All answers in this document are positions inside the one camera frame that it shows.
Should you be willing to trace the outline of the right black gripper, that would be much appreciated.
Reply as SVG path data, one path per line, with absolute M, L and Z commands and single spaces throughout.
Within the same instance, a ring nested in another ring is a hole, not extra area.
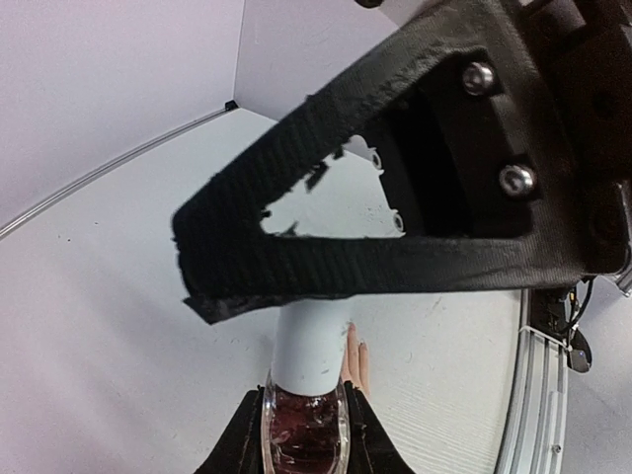
M 506 1 L 552 99 L 571 164 L 542 165 L 534 232 L 507 277 L 617 274 L 631 261 L 631 4 Z

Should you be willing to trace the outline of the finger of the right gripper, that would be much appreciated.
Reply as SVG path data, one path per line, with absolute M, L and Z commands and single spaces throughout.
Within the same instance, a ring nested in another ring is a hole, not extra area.
M 552 99 L 504 7 L 439 1 L 311 95 L 174 215 L 187 304 L 215 324 L 302 299 L 568 287 L 505 276 L 535 229 L 542 165 L 572 162 Z M 359 135 L 377 149 L 401 238 L 262 228 L 269 205 Z

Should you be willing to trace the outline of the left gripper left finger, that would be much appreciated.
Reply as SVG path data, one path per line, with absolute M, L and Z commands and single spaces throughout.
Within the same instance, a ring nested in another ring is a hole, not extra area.
M 195 474 L 264 472 L 261 421 L 264 388 L 248 391 L 208 458 Z

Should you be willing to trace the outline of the white nail polish cap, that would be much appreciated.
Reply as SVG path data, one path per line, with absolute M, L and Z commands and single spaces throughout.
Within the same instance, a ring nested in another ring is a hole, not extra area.
M 282 390 L 315 397 L 338 385 L 352 302 L 302 300 L 283 306 L 277 319 L 271 380 Z

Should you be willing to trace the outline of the mannequin hand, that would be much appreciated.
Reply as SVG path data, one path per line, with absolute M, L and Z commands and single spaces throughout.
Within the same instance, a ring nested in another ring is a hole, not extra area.
M 347 331 L 341 379 L 343 382 L 350 382 L 366 398 L 370 397 L 368 346 L 364 340 L 357 336 L 354 323 L 349 325 Z

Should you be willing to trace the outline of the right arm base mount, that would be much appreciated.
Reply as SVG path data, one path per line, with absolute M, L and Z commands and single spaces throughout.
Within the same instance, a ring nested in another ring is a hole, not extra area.
M 531 290 L 527 297 L 526 330 L 562 349 L 576 373 L 588 373 L 593 365 L 591 346 L 580 330 L 593 288 L 589 277 L 572 287 Z

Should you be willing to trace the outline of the aluminium front rail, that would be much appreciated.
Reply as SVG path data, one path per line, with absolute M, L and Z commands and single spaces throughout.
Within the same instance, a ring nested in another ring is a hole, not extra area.
M 495 471 L 559 473 L 566 453 L 570 341 L 553 332 L 547 293 L 520 294 L 513 383 Z

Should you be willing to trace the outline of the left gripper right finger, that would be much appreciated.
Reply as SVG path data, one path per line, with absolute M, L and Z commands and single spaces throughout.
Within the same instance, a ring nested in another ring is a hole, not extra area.
M 350 418 L 349 474 L 413 474 L 364 394 L 348 381 L 345 391 Z

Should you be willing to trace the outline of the aluminium back rail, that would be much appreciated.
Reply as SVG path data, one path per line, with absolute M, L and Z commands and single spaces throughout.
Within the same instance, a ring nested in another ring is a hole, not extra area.
M 5 224 L 2 228 L 1 228 L 1 238 L 4 239 L 6 238 L 8 235 L 10 235 L 11 233 L 15 232 L 18 228 L 20 228 L 21 226 L 25 225 L 27 222 L 29 222 L 30 220 L 34 219 L 35 217 L 37 217 L 39 214 L 43 213 L 44 211 L 46 211 L 47 209 L 51 208 L 52 206 L 56 205 L 58 202 L 64 200 L 65 198 L 68 198 L 69 196 L 72 196 L 74 193 L 78 192 L 79 190 L 81 190 L 82 188 L 88 186 L 89 184 L 93 183 L 94 181 L 100 179 L 101 177 L 109 174 L 109 172 L 115 170 L 116 168 L 128 163 L 129 161 L 134 160 L 135 158 L 141 156 L 144 153 L 149 152 L 150 150 L 161 146 L 164 143 L 167 143 L 175 138 L 177 138 L 178 136 L 187 133 L 201 125 L 204 125 L 214 119 L 217 119 L 219 117 L 222 117 L 234 110 L 238 110 L 240 108 L 240 106 L 237 104 L 236 101 L 231 100 L 228 101 L 224 104 L 224 107 L 217 111 L 217 112 L 213 112 L 211 114 L 205 115 L 201 118 L 197 118 L 194 119 L 188 123 L 185 123 L 184 125 L 181 125 L 175 129 L 172 129 L 158 137 L 155 137 L 151 140 L 149 140 L 146 143 L 143 143 L 133 149 L 131 149 L 130 151 L 108 161 L 107 163 L 97 167 L 96 169 L 92 170 L 91 172 L 79 177 L 78 179 L 74 180 L 73 182 L 71 182 L 70 184 L 64 186 L 63 188 L 59 189 L 58 191 L 56 191 L 55 193 L 53 193 L 52 195 L 50 195 L 49 197 L 45 198 L 44 200 L 40 201 L 39 203 L 37 203 L 36 205 L 30 207 L 29 209 L 27 209 L 25 212 L 23 212 L 22 214 L 20 214 L 18 217 L 14 218 L 13 220 L 11 220 L 10 222 L 8 222 L 7 224 Z

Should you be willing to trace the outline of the red nail polish bottle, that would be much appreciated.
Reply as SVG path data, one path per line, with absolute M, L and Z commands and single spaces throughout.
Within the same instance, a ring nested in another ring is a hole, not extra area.
M 317 396 L 296 395 L 268 376 L 261 452 L 265 473 L 345 473 L 351 455 L 348 396 L 342 380 Z

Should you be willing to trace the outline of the aluminium rail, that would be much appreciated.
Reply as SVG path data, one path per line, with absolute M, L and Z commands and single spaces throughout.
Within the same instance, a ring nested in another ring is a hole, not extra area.
M 10 235 L 11 233 L 15 232 L 18 228 L 20 228 L 21 226 L 25 225 L 27 222 L 29 222 L 30 220 L 34 219 L 35 217 L 37 217 L 39 214 L 43 213 L 44 211 L 46 211 L 47 209 L 51 208 L 52 206 L 56 205 L 58 202 L 64 200 L 65 198 L 68 198 L 69 196 L 72 196 L 74 193 L 78 192 L 79 190 L 81 190 L 82 188 L 88 186 L 89 184 L 93 183 L 94 181 L 100 179 L 101 177 L 109 174 L 109 172 L 115 170 L 116 168 L 128 163 L 129 161 L 134 160 L 135 158 L 141 156 L 144 153 L 149 152 L 150 150 L 161 146 L 164 143 L 167 143 L 175 138 L 177 138 L 178 136 L 187 133 L 201 125 L 204 125 L 214 119 L 217 119 L 219 117 L 222 117 L 234 110 L 238 110 L 240 108 L 240 106 L 237 104 L 236 101 L 231 100 L 228 101 L 224 104 L 224 107 L 217 111 L 217 112 L 213 112 L 211 114 L 205 115 L 201 118 L 197 118 L 194 119 L 188 123 L 185 123 L 184 125 L 181 125 L 175 129 L 172 129 L 158 137 L 155 137 L 151 140 L 149 140 L 146 143 L 143 143 L 133 149 L 131 149 L 130 151 L 108 161 L 107 163 L 97 167 L 96 169 L 92 170 L 91 172 L 79 177 L 78 179 L 74 180 L 73 182 L 71 182 L 70 184 L 64 186 L 63 188 L 59 189 L 58 191 L 56 191 L 55 193 L 53 193 L 52 195 L 50 195 L 49 197 L 45 198 L 44 200 L 40 201 L 39 203 L 37 203 L 36 205 L 30 207 L 29 209 L 27 209 L 25 212 L 23 212 L 22 214 L 20 214 L 18 217 L 14 218 L 13 220 L 11 220 L 10 222 L 8 222 L 7 224 L 5 224 L 2 228 L 1 228 L 1 238 L 4 239 L 6 238 L 8 235 Z
M 570 341 L 553 332 L 547 293 L 520 294 L 513 383 L 495 471 L 559 473 L 566 453 Z

